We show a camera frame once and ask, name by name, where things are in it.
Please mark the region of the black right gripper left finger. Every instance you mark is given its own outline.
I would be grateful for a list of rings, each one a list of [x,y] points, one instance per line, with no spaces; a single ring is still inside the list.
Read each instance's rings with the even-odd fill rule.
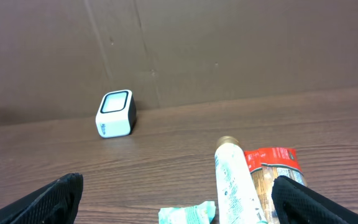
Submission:
[[[73,224],[83,176],[69,173],[0,209],[0,224]]]

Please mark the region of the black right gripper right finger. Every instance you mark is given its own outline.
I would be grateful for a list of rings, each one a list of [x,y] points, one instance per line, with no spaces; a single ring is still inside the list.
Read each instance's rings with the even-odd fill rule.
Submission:
[[[286,177],[274,180],[272,200],[281,224],[358,224],[358,214]]]

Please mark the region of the orange long noodle packet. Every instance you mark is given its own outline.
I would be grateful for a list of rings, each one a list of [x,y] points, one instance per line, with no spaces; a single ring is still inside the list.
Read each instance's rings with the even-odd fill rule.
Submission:
[[[308,185],[298,163],[296,150],[285,147],[266,147],[246,151],[244,154],[265,217],[269,223],[279,224],[272,200],[274,180],[284,175],[301,185]]]

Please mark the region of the white tube with gold cap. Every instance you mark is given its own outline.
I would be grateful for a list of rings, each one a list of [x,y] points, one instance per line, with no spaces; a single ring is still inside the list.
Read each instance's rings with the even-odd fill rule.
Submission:
[[[214,154],[219,222],[267,223],[244,151],[232,136],[218,139]]]

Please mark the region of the teal snack packet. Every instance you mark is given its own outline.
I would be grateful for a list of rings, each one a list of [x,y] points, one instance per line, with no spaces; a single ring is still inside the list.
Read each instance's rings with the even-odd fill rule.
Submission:
[[[159,224],[210,224],[216,214],[214,201],[205,201],[191,207],[161,208],[158,213]]]

